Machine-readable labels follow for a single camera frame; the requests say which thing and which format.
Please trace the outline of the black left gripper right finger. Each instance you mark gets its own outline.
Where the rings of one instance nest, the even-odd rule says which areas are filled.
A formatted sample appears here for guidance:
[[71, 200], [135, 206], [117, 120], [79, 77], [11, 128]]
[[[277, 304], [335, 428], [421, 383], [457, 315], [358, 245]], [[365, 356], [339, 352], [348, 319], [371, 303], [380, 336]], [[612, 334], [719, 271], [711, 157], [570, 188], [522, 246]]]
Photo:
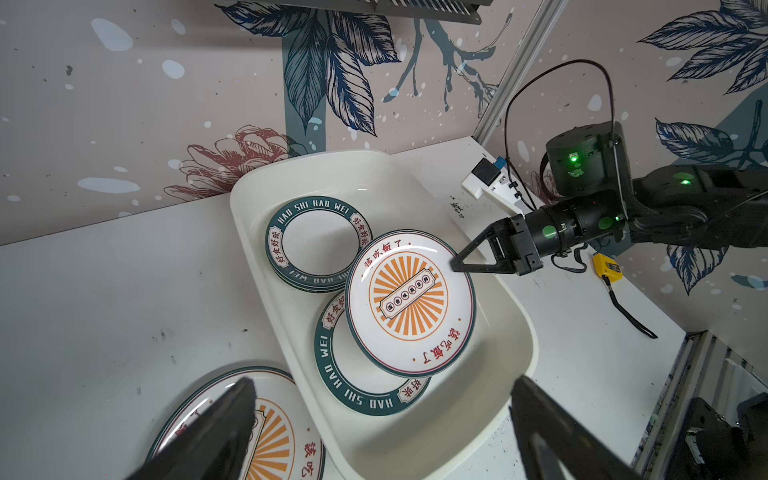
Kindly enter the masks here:
[[511, 391], [510, 417], [528, 479], [640, 476], [526, 376]]

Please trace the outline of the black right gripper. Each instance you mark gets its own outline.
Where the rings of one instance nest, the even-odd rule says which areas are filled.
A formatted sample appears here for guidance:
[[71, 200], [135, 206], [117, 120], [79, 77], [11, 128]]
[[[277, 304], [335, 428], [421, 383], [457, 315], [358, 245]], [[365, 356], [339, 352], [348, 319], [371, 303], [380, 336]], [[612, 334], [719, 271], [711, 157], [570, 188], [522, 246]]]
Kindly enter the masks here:
[[[577, 265], [565, 270], [581, 274], [587, 271], [581, 252], [588, 243], [620, 233], [623, 227], [624, 214], [609, 201], [564, 200], [527, 216], [493, 222], [455, 255], [451, 268], [462, 273], [525, 275], [542, 268], [546, 256], [555, 259], [572, 254]], [[489, 245], [495, 262], [466, 263], [483, 243]]]

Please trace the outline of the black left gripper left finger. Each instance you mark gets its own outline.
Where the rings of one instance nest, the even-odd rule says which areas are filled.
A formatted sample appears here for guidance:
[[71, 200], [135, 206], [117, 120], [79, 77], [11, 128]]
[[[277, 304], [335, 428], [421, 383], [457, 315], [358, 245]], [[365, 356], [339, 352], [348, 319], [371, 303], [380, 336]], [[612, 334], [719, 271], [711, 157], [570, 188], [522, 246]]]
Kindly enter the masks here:
[[255, 421], [256, 389], [241, 379], [130, 480], [237, 479]]

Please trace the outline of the orange sunburst plate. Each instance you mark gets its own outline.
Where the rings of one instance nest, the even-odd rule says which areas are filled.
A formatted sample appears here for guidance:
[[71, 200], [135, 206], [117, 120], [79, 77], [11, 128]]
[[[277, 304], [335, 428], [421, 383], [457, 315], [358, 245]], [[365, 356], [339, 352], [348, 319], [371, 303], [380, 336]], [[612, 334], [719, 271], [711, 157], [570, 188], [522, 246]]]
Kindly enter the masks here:
[[350, 267], [345, 313], [353, 340], [379, 369], [398, 377], [446, 370], [470, 343], [477, 313], [471, 277], [456, 252], [420, 230], [375, 238]]
[[242, 379], [254, 383], [255, 421], [241, 479], [321, 479], [326, 450], [292, 376], [255, 365], [237, 368], [205, 382], [166, 421], [147, 458], [152, 459], [197, 420], [226, 390]]

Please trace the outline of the green hao shi plate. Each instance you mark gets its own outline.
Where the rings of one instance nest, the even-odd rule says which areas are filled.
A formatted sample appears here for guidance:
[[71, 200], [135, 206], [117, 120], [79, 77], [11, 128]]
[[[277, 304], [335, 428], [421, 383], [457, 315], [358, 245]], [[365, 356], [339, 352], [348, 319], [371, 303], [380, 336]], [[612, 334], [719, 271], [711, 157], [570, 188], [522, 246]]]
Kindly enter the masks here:
[[363, 415], [398, 414], [415, 405], [431, 382], [429, 377], [399, 377], [377, 367], [352, 336], [341, 292], [321, 311], [313, 345], [325, 386], [344, 406]]
[[343, 289], [357, 255], [373, 240], [362, 213], [328, 196], [292, 200], [270, 218], [267, 259], [281, 280], [309, 293]]

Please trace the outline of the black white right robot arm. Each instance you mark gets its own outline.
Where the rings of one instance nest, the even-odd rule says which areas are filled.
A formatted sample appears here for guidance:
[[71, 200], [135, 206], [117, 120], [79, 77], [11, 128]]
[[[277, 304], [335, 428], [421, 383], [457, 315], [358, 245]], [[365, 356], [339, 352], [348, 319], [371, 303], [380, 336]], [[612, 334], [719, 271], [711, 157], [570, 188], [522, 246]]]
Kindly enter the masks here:
[[492, 223], [451, 260], [454, 271], [526, 275], [607, 236], [709, 250], [767, 244], [764, 172], [668, 165], [632, 178], [616, 122], [562, 133], [544, 158], [560, 200]]

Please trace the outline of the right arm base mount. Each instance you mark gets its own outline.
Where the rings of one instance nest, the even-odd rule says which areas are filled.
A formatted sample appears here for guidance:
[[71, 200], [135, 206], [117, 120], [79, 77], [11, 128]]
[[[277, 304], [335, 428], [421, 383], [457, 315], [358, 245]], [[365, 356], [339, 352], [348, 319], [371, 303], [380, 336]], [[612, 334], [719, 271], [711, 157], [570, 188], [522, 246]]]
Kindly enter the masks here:
[[667, 466], [667, 479], [765, 479], [767, 395], [737, 405], [729, 424], [705, 400], [689, 405]]

